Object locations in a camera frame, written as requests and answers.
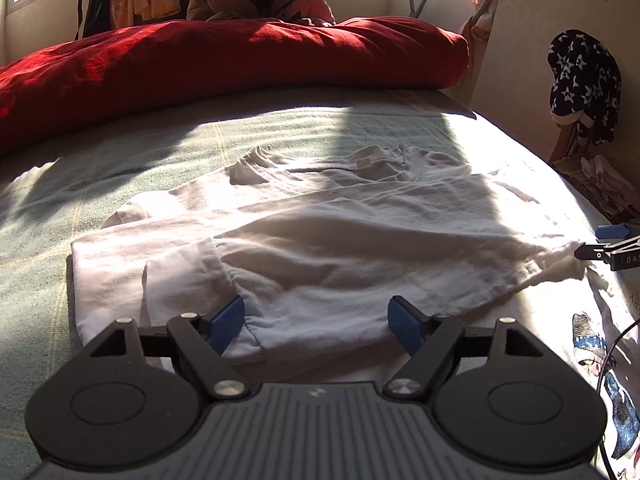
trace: bed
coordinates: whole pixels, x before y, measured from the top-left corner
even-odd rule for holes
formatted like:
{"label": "bed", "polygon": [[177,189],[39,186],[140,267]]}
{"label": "bed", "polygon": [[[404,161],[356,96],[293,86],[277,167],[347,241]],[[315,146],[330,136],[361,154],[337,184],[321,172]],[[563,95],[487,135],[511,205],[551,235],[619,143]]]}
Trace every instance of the bed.
{"label": "bed", "polygon": [[[24,429],[24,407],[34,389],[80,346],[70,264],[73,240],[100,228],[133,195],[170,189],[228,166],[257,145],[298,157],[347,155],[371,144],[400,142],[447,153],[477,172],[509,171],[523,186],[545,190],[546,202],[578,230],[605,223],[546,164],[436,91],[284,87],[242,92],[98,124],[5,158],[0,170],[0,478],[21,478],[38,464]],[[584,267],[568,261],[539,283],[465,320],[493,326],[499,316],[516,317],[593,383],[593,370],[588,363],[581,365],[574,352],[574,314],[587,313],[595,331],[610,342],[632,322],[640,301],[640,280],[633,270],[599,271],[609,280],[610,294],[599,290],[607,286],[597,273],[588,279]],[[633,338],[626,339],[616,367],[631,399],[640,392],[640,375],[631,366],[637,352]],[[384,380],[405,358],[393,344],[367,349],[369,360],[371,352],[386,356],[387,368],[367,368],[362,356],[354,355],[309,377]],[[611,411],[616,399],[606,393],[603,398]],[[638,420],[635,410],[631,419]],[[636,478],[638,428],[627,426],[636,432],[635,444],[621,456],[619,464],[626,462],[618,470],[630,480]],[[613,420],[607,439],[616,441]]]}

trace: metal pivot screw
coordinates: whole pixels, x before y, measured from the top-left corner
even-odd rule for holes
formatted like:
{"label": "metal pivot screw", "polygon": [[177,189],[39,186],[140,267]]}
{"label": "metal pivot screw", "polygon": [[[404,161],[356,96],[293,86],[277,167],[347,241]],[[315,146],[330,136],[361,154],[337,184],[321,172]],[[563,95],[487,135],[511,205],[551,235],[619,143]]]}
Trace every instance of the metal pivot screw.
{"label": "metal pivot screw", "polygon": [[213,385],[213,391],[220,397],[237,397],[244,392],[244,384],[233,379],[218,381]]}
{"label": "metal pivot screw", "polygon": [[395,395],[409,396],[420,390],[420,383],[413,379],[394,379],[386,387]]}
{"label": "metal pivot screw", "polygon": [[324,396],[326,390],[324,388],[314,388],[313,390],[309,390],[309,395],[318,399],[319,397]]}

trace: navy fabric with white stars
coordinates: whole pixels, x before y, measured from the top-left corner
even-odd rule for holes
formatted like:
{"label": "navy fabric with white stars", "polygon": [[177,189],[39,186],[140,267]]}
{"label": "navy fabric with white stars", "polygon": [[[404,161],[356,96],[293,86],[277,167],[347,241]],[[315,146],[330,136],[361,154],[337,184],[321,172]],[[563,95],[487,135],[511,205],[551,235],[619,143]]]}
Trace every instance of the navy fabric with white stars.
{"label": "navy fabric with white stars", "polygon": [[593,120],[593,126],[588,129],[578,122],[578,137],[591,137],[594,144],[611,142],[622,88],[614,57],[598,40],[572,29],[556,36],[547,60],[556,79],[551,112],[560,117],[582,113]]}

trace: green bedsheet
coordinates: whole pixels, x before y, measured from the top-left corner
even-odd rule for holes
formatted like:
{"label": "green bedsheet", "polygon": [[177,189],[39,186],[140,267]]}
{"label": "green bedsheet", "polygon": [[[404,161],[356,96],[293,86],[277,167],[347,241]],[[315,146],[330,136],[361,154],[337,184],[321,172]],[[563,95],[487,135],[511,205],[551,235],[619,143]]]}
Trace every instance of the green bedsheet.
{"label": "green bedsheet", "polygon": [[169,189],[259,144],[289,156],[399,142],[505,164],[526,150],[439,92],[271,89],[132,116],[52,139],[0,169],[0,479],[39,462],[23,423],[79,347],[70,243],[136,193]]}

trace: folded red comforter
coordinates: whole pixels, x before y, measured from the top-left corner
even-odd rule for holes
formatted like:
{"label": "folded red comforter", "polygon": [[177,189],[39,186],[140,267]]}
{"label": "folded red comforter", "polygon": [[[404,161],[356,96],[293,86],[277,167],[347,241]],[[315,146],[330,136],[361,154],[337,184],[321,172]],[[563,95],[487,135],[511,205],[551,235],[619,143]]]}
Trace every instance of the folded red comforter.
{"label": "folded red comforter", "polygon": [[448,88],[466,41],[412,18],[315,28],[252,20],[124,28],[0,68],[0,154],[99,121],[275,85]]}

